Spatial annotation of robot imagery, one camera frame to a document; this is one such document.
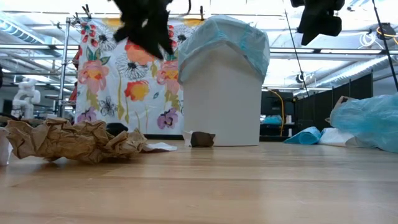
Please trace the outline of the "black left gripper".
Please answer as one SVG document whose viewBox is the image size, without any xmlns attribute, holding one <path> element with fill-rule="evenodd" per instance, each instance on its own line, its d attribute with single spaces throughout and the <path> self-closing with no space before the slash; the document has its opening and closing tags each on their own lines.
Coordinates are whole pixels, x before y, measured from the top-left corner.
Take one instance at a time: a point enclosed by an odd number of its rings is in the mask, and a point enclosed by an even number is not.
<svg viewBox="0 0 398 224">
<path fill-rule="evenodd" d="M 114 40 L 124 39 L 138 45 L 156 58 L 163 55 L 162 47 L 169 55 L 173 55 L 172 40 L 169 37 L 167 6 L 168 0 L 113 0 L 120 11 L 121 26 L 113 34 Z M 144 31 L 144 23 L 149 29 Z"/>
</svg>

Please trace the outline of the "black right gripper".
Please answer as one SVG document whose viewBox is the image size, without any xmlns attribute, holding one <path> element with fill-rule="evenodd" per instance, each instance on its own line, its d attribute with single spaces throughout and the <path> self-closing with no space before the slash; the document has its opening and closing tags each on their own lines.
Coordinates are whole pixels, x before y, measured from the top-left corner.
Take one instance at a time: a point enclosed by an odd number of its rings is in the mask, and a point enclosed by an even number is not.
<svg viewBox="0 0 398 224">
<path fill-rule="evenodd" d="M 300 24 L 297 32 L 302 34 L 302 45 L 308 45 L 317 35 L 318 20 L 322 15 L 332 16 L 335 11 L 339 11 L 345 4 L 345 0 L 290 0 L 292 7 L 303 6 Z M 342 30 L 342 20 L 340 17 L 328 17 L 325 19 L 323 34 L 338 36 Z"/>
</svg>

